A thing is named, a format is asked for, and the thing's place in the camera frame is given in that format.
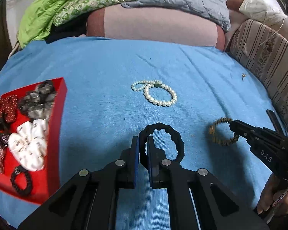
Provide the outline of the person's right hand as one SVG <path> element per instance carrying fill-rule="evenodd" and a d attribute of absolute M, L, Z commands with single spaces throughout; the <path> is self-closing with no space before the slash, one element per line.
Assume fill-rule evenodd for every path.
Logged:
<path fill-rule="evenodd" d="M 279 183 L 279 178 L 272 173 L 261 192 L 260 199 L 257 203 L 257 214 L 261 214 L 262 212 L 267 211 L 273 202 L 281 197 L 283 191 L 276 191 Z M 285 197 L 280 200 L 278 204 L 280 206 L 276 211 L 275 216 L 278 217 L 288 214 L 288 193 L 286 193 Z"/>

